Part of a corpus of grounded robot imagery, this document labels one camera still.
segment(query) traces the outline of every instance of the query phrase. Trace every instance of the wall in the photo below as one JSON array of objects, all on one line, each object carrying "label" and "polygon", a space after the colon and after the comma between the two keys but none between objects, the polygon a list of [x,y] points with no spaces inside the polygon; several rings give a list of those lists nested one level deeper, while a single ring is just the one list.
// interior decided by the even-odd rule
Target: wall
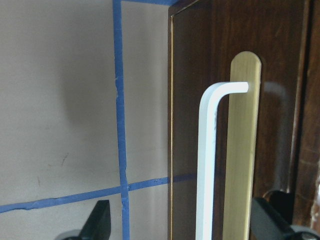
[{"label": "wall", "polygon": [[[129,184],[167,176],[167,11],[122,2]],[[0,239],[67,237],[99,199],[122,239],[119,193],[5,211],[120,185],[113,25],[111,0],[0,2]],[[165,239],[167,185],[129,200],[131,239]]]}]

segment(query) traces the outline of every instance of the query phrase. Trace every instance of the white handle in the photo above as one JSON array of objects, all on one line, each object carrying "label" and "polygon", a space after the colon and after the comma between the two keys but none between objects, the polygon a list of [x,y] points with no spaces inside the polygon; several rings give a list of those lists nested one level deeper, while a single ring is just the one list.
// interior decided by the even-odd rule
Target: white handle
[{"label": "white handle", "polygon": [[199,107],[195,240],[211,240],[217,138],[217,111],[228,94],[246,93],[247,82],[218,82],[208,87]]}]

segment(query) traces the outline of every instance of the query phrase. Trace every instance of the black plastic part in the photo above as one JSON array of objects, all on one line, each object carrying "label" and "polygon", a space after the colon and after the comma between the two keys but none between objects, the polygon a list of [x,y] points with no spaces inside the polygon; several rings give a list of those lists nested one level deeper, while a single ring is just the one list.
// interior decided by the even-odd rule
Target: black plastic part
[{"label": "black plastic part", "polygon": [[257,240],[290,240],[295,234],[290,225],[263,198],[253,198],[250,228]]},{"label": "black plastic part", "polygon": [[292,224],[295,195],[283,191],[273,191],[269,197],[269,204],[288,223]]},{"label": "black plastic part", "polygon": [[109,240],[110,234],[110,203],[109,200],[100,200],[94,206],[79,236],[70,236],[64,240]]}]

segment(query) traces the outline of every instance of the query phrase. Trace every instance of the brown wood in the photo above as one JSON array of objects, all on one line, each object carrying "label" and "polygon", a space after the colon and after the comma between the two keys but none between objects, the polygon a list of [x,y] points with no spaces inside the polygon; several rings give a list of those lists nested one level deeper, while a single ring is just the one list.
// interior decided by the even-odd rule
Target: brown wood
[{"label": "brown wood", "polygon": [[[173,138],[173,161],[169,161],[168,165],[172,166],[173,170],[170,174],[173,181],[170,184],[173,194],[170,204],[173,207],[172,239],[176,240],[195,239],[197,181],[194,178],[188,181],[175,180],[179,176],[195,176],[197,173],[198,109],[202,93],[210,85],[210,8],[208,0],[196,2],[183,11],[180,11],[180,5],[170,8],[176,12],[169,19],[169,28],[172,17],[174,29],[173,76],[168,83],[168,86],[173,84],[168,93],[169,104],[173,100],[173,106],[169,106],[169,109],[173,108],[173,115],[171,111],[168,113],[169,136],[172,132]],[[171,159],[171,139],[168,155]]]},{"label": "brown wood", "polygon": [[173,207],[173,168],[172,168],[172,88],[171,88],[171,84],[172,84],[172,61],[171,58],[173,57],[171,51],[172,51],[172,23],[173,23],[173,17],[174,15],[178,14],[180,11],[182,11],[186,6],[189,6],[190,4],[192,4],[194,2],[194,0],[180,0],[178,1],[176,4],[174,4],[173,6],[171,6],[169,8],[168,11],[168,92],[167,92],[167,97],[168,97],[168,118],[167,118],[167,129],[168,129],[168,155],[167,155],[167,159],[168,159],[168,176],[169,176],[169,184],[168,184],[168,220],[167,220],[167,225],[168,225],[168,240],[172,239],[172,234],[173,234],[173,211],[172,211],[172,207]]},{"label": "brown wood", "polygon": [[[200,0],[182,11],[180,5],[177,14],[177,8],[169,10],[174,26],[171,178],[196,172],[203,91],[215,82],[229,81],[234,56],[251,51],[262,61],[253,195],[294,189],[308,2]],[[223,229],[227,119],[225,98],[218,115],[213,230],[217,240],[222,239]],[[175,240],[194,239],[196,183],[189,183],[171,186]]]},{"label": "brown wood", "polygon": [[320,233],[320,1],[311,6],[310,41],[293,223]]}]

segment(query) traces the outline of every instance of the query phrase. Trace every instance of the blue painter's tape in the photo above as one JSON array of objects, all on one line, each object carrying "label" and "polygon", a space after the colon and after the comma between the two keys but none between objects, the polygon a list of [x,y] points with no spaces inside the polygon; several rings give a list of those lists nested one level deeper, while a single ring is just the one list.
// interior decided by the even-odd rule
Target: blue painter's tape
[{"label": "blue painter's tape", "polygon": [[127,153],[125,129],[125,91],[124,91],[124,64],[122,44],[122,15],[121,0],[113,0],[113,41],[116,97],[116,126],[118,136],[118,157],[120,172],[120,191],[122,202],[122,240],[130,240],[130,208],[129,190],[127,181]]},{"label": "blue painter's tape", "polygon": [[31,202],[22,202],[22,203],[14,203],[8,205],[0,206],[0,213],[12,211],[12,210],[32,210],[32,209],[42,209],[48,208],[53,206],[58,206],[62,204],[70,204],[75,202],[80,202],[89,199],[96,199],[105,196],[110,196],[114,194],[119,194],[121,189],[119,186],[106,188],[97,191],[89,191],[69,196],[63,196],[58,198],[47,198],[38,201],[31,201]]},{"label": "blue painter's tape", "polygon": [[129,184],[129,191],[159,186],[168,183],[168,177],[150,179]]},{"label": "blue painter's tape", "polygon": [[178,2],[178,0],[122,0],[122,1],[143,3],[143,4],[166,5],[166,6],[171,6]]},{"label": "blue painter's tape", "polygon": [[[186,174],[186,175],[179,175],[175,176],[173,181],[176,182],[183,182],[183,181],[189,181],[196,179],[196,174]],[[128,191],[135,191],[139,189],[144,188],[150,188],[155,187],[159,185],[164,185],[169,182],[168,177],[162,177],[162,178],[155,178],[150,179],[146,181],[140,181],[131,183],[126,188]],[[31,201],[31,202],[21,202],[21,203],[14,203],[14,204],[8,204],[8,205],[2,205],[0,206],[0,213],[5,213],[12,210],[32,210],[32,209],[42,209],[42,208],[49,208],[53,206],[63,205],[63,204],[71,204],[76,203],[80,201],[90,200],[90,199],[96,199],[101,197],[107,197],[114,194],[122,194],[124,190],[121,186],[116,186],[112,188],[106,188],[96,191],[89,191],[84,193],[78,193],[58,198],[47,198],[47,199],[41,199],[37,201]],[[128,197],[121,197],[122,205],[123,205],[123,212],[129,212],[129,209],[127,208],[129,206],[129,198]],[[128,225],[129,218],[124,219],[124,223]]]}]

